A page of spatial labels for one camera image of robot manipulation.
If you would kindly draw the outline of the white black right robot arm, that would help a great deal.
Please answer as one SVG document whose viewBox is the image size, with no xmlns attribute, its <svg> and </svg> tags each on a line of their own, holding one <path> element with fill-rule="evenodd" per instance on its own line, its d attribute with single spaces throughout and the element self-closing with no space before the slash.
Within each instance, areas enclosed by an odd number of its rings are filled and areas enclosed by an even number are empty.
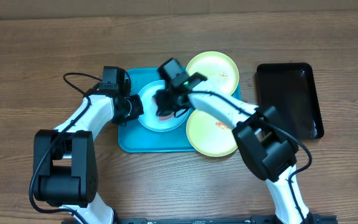
<svg viewBox="0 0 358 224">
<path fill-rule="evenodd" d="M 265 181 L 281 223 L 312 223 L 296 175 L 309 168 L 296 166 L 299 148 L 305 145 L 293 137 L 273 106 L 245 103 L 223 93 L 205 76 L 186 72 L 160 72 L 165 89 L 157 91 L 157 115 L 166 116 L 185 108 L 203 111 L 231 129 L 247 168 Z"/>
</svg>

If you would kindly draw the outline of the red sponge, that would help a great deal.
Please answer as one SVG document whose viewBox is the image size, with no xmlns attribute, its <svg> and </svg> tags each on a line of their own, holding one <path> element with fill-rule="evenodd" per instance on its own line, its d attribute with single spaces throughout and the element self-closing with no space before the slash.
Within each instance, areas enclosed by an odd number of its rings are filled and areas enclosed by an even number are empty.
<svg viewBox="0 0 358 224">
<path fill-rule="evenodd" d="M 156 101 L 156 99 L 154 97 L 153 97 L 153 101 L 154 101 L 155 104 L 157 104 L 157 101 Z M 166 116 L 159 116 L 158 120 L 159 121 L 165 121 L 165 120 L 170 119 L 173 116 L 174 116 L 174 113 L 170 113 L 169 115 L 166 115 Z"/>
</svg>

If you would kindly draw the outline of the light blue plate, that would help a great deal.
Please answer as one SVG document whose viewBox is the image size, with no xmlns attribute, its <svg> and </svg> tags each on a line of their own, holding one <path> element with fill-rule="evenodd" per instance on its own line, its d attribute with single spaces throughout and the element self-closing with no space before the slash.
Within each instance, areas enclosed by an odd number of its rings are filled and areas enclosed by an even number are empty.
<svg viewBox="0 0 358 224">
<path fill-rule="evenodd" d="M 165 82 L 163 80 L 157 80 L 144 86 L 138 93 L 144 111 L 143 115 L 139 116 L 139 122 L 151 131 L 171 131 L 179 127 L 179 125 L 187 119 L 190 112 L 188 110 L 178 118 L 174 117 L 174 115 L 168 118 L 161 118 L 157 116 L 157 104 L 154 102 L 153 96 L 156 94 L 157 90 L 163 90 L 164 87 Z"/>
</svg>

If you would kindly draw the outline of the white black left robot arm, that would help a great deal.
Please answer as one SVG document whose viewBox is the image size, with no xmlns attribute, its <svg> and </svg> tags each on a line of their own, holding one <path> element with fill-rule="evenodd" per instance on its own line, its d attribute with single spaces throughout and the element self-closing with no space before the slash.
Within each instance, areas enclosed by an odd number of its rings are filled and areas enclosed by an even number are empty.
<svg viewBox="0 0 358 224">
<path fill-rule="evenodd" d="M 78 223 L 113 223 L 114 210 L 98 194 L 94 140 L 105 124 L 124 125 L 143 113 L 139 95 L 97 83 L 81 106 L 55 129 L 34 137 L 29 201 L 39 213 L 68 212 Z"/>
</svg>

